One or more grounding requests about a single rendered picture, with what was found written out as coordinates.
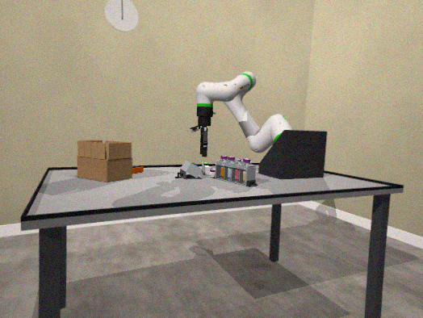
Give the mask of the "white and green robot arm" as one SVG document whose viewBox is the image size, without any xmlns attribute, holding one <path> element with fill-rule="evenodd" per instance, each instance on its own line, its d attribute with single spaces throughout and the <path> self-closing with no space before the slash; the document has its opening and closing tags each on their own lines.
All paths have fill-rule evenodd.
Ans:
<svg viewBox="0 0 423 318">
<path fill-rule="evenodd" d="M 271 116 L 261 128 L 254 122 L 242 99 L 255 84 L 256 77 L 251 72 L 243 73 L 237 80 L 230 82 L 202 82 L 196 88 L 195 113 L 199 117 L 212 117 L 215 114 L 213 102 L 224 102 L 241 126 L 250 148 L 256 153 L 263 153 L 278 139 L 283 130 L 292 129 L 283 115 Z"/>
</svg>

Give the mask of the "orange multimeter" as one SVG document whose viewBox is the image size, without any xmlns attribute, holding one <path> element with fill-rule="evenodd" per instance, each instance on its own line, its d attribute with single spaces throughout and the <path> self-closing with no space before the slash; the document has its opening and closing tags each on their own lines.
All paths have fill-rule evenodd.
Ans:
<svg viewBox="0 0 423 318">
<path fill-rule="evenodd" d="M 141 173 L 141 172 L 144 172 L 144 167 L 143 166 L 136 166 L 136 165 L 134 165 L 132 167 L 132 173 L 133 174 Z"/>
</svg>

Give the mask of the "white button panel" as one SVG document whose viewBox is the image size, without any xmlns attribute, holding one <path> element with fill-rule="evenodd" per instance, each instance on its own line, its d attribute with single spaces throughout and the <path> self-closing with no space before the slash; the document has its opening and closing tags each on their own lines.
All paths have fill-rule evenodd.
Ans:
<svg viewBox="0 0 423 318">
<path fill-rule="evenodd" d="M 176 178 L 180 178 L 182 176 L 185 179 L 202 179 L 199 177 L 199 174 L 201 173 L 202 169 L 199 168 L 199 165 L 196 165 L 195 163 L 190 163 L 189 161 L 184 161 L 180 173 L 178 173 L 178 176 Z M 190 175 L 186 175 L 186 173 Z"/>
</svg>

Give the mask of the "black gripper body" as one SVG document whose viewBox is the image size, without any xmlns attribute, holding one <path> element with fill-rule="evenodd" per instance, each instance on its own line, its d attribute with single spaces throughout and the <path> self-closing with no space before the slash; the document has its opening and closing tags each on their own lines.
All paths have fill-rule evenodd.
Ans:
<svg viewBox="0 0 423 318">
<path fill-rule="evenodd" d="M 198 117 L 198 125 L 202 126 L 202 129 L 211 126 L 211 117 Z"/>
</svg>

